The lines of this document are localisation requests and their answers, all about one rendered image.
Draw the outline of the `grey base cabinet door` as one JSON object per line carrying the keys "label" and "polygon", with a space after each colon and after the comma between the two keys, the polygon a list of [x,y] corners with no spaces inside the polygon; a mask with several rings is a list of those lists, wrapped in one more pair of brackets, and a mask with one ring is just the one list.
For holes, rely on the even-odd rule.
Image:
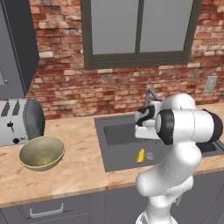
{"label": "grey base cabinet door", "polygon": [[147,204],[148,198],[134,186],[109,190],[105,194],[106,224],[135,224]]}
{"label": "grey base cabinet door", "polygon": [[171,212],[178,224],[204,224],[224,184],[224,171],[193,177],[191,190],[185,192]]}

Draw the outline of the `grey wall cabinet door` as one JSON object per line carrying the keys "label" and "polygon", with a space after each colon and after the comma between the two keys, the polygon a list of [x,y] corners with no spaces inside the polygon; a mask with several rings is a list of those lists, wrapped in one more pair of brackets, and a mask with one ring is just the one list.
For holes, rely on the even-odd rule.
{"label": "grey wall cabinet door", "polygon": [[39,63],[29,0],[0,0],[0,99],[24,98]]}

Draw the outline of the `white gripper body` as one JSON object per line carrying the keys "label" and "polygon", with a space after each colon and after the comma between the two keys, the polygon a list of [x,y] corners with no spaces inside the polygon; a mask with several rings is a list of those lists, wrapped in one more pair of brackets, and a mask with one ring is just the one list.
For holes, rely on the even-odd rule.
{"label": "white gripper body", "polygon": [[141,139],[159,139],[159,136],[154,127],[136,126],[135,137]]}

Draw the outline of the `grey tap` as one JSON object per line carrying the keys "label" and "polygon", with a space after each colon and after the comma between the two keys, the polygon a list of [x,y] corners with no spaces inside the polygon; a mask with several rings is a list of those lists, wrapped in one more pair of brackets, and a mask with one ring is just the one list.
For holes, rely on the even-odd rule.
{"label": "grey tap", "polygon": [[146,91],[144,106],[149,107],[150,105],[154,105],[160,102],[162,102],[162,100],[159,99],[159,96],[151,88],[148,88]]}

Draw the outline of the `grey wall outlet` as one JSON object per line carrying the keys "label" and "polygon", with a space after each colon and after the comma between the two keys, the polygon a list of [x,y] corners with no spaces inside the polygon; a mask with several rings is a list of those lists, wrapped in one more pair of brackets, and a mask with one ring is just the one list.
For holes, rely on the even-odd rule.
{"label": "grey wall outlet", "polygon": [[204,89],[204,93],[212,93],[214,91],[214,87],[217,81],[217,76],[208,76],[206,80],[206,85]]}

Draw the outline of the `grey sink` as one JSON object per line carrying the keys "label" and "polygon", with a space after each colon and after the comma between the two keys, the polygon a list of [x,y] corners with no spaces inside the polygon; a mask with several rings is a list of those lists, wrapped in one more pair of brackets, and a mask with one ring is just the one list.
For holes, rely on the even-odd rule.
{"label": "grey sink", "polygon": [[[154,127],[159,139],[136,138],[133,115],[96,118],[94,124],[106,172],[156,165],[174,144],[185,141],[196,143],[205,157],[224,154],[224,143],[220,141],[222,123],[214,122],[206,111],[166,110],[156,120],[139,126]],[[145,150],[145,157],[138,163],[141,149]]]}

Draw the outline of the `yellow corn cob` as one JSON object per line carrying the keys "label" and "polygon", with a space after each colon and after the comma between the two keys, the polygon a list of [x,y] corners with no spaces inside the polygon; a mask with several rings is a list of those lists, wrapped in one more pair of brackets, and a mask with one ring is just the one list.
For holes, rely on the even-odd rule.
{"label": "yellow corn cob", "polygon": [[142,163],[144,161],[144,157],[145,157],[145,150],[141,149],[138,153],[137,153],[137,157],[136,157],[136,161],[138,163]]}

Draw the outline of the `olive green bowl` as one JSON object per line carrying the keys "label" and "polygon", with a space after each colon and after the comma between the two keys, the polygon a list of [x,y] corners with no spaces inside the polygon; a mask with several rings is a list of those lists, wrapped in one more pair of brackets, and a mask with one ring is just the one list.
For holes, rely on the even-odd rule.
{"label": "olive green bowl", "polygon": [[64,157],[65,144],[54,136],[40,136],[27,142],[19,152],[19,162],[27,169],[43,172],[52,169]]}

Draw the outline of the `dark framed window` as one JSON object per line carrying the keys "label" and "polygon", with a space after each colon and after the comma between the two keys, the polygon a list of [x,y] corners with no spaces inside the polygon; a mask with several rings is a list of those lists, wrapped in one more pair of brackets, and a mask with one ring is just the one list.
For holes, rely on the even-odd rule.
{"label": "dark framed window", "polygon": [[87,70],[188,63],[202,0],[80,0]]}

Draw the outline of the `grey drawer front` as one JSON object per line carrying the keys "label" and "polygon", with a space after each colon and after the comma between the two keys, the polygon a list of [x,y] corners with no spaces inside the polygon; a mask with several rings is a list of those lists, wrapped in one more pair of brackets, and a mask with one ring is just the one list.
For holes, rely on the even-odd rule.
{"label": "grey drawer front", "polygon": [[[61,214],[32,219],[30,217],[30,208],[34,213],[56,210],[64,203],[64,211]],[[73,217],[75,215],[88,213],[88,197],[85,195],[65,197],[61,199],[52,199],[41,202],[25,204],[17,207],[21,219],[26,224],[35,224],[42,221],[55,221],[60,218]]]}

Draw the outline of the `silver toaster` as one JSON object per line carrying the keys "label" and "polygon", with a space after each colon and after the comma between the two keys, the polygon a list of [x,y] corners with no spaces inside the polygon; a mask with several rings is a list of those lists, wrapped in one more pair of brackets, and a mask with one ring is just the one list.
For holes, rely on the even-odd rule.
{"label": "silver toaster", "polygon": [[45,125],[44,112],[37,101],[0,101],[0,147],[25,144],[35,137],[42,137]]}

